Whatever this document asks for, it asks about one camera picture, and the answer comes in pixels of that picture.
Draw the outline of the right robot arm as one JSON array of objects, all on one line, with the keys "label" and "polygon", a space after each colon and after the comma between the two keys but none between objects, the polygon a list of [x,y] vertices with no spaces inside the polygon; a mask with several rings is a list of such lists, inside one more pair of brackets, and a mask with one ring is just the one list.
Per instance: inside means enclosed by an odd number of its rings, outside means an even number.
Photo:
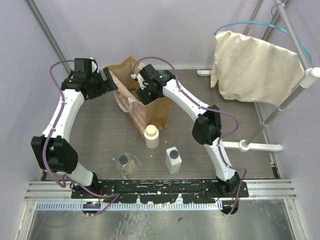
[{"label": "right robot arm", "polygon": [[137,94],[143,103],[167,97],[189,115],[193,121],[192,137],[208,152],[220,193],[231,197],[237,191],[241,178],[232,166],[221,140],[220,109],[216,105],[205,105],[183,87],[169,70],[160,72],[148,64],[138,74],[132,73],[131,78],[140,85]]}]

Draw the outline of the white bottle black cap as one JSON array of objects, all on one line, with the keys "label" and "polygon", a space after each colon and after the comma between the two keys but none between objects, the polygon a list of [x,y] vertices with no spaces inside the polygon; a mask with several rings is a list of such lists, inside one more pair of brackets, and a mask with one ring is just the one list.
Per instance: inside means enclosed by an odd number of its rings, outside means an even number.
[{"label": "white bottle black cap", "polygon": [[182,158],[175,146],[165,151],[165,163],[171,175],[177,174],[180,171]]}]

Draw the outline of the brown paper bag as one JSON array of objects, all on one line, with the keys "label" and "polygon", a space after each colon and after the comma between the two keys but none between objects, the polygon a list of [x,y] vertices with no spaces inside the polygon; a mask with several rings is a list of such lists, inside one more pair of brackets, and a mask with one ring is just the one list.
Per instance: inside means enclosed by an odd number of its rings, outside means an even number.
[{"label": "brown paper bag", "polygon": [[144,67],[143,62],[129,56],[120,64],[109,65],[108,69],[117,90],[114,93],[115,100],[120,109],[127,113],[133,124],[144,138],[147,126],[154,125],[159,131],[168,127],[168,120],[173,101],[168,97],[161,97],[149,104],[144,104],[137,95],[140,84],[131,77],[132,73],[138,74]]}]

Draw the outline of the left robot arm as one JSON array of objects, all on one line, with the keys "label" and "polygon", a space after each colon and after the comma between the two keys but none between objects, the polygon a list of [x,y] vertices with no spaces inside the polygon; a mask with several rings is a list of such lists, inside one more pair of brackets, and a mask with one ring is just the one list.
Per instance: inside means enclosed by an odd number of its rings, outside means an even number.
[{"label": "left robot arm", "polygon": [[94,58],[75,58],[74,69],[59,84],[59,101],[54,114],[41,136],[34,136],[31,148],[39,167],[45,170],[61,187],[66,179],[82,186],[88,198],[100,193],[97,175],[79,163],[78,153],[70,145],[70,134],[80,107],[86,100],[92,100],[105,93],[117,90],[107,67],[99,71]]}]

